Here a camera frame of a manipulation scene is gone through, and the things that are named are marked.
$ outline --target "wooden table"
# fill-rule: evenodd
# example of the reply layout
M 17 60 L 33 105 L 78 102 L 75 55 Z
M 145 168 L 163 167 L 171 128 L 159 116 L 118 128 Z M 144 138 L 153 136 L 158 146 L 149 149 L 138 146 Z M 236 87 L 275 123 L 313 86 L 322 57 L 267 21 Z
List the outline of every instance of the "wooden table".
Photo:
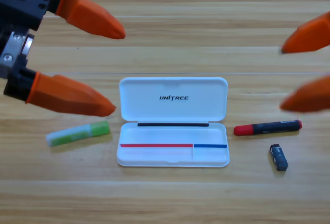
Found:
M 125 26 L 114 41 L 47 14 L 29 68 L 96 88 L 118 108 L 112 135 L 49 148 L 45 136 L 104 118 L 54 113 L 0 96 L 0 223 L 329 223 L 330 113 L 300 115 L 299 133 L 234 137 L 236 125 L 295 119 L 279 103 L 330 69 L 330 51 L 281 56 L 330 0 L 92 0 Z M 229 84 L 225 168 L 124 168 L 116 162 L 119 81 L 221 76 Z M 268 155 L 279 143 L 289 167 Z

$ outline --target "white plastic case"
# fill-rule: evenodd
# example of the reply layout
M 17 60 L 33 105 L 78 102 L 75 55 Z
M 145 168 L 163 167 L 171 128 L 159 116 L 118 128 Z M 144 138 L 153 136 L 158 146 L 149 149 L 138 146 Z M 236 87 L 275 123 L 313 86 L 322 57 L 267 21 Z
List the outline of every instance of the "white plastic case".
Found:
M 122 166 L 224 167 L 228 83 L 221 77 L 128 77 L 119 83 Z

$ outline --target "blue line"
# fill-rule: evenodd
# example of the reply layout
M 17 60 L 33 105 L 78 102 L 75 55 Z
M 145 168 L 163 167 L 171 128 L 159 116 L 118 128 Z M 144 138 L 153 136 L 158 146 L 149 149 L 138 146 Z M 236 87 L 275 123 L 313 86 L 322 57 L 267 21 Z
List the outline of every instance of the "blue line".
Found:
M 225 144 L 194 144 L 194 148 L 227 148 Z

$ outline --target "glue stick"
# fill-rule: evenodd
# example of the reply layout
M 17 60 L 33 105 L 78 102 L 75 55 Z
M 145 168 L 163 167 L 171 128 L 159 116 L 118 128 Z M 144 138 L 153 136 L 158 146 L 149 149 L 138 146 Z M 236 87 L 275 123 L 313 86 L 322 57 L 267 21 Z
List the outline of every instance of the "glue stick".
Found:
M 101 121 L 94 124 L 82 125 L 66 130 L 50 133 L 46 136 L 46 140 L 50 147 L 70 143 L 76 140 L 88 137 L 105 135 L 110 132 L 107 121 Z

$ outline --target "glue stick cap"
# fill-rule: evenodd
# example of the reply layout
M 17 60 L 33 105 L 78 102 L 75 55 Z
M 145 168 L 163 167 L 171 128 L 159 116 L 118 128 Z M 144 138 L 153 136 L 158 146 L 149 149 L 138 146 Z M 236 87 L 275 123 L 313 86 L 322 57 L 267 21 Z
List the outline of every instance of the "glue stick cap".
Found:
M 109 124 L 107 121 L 90 124 L 92 136 L 104 135 L 110 132 Z

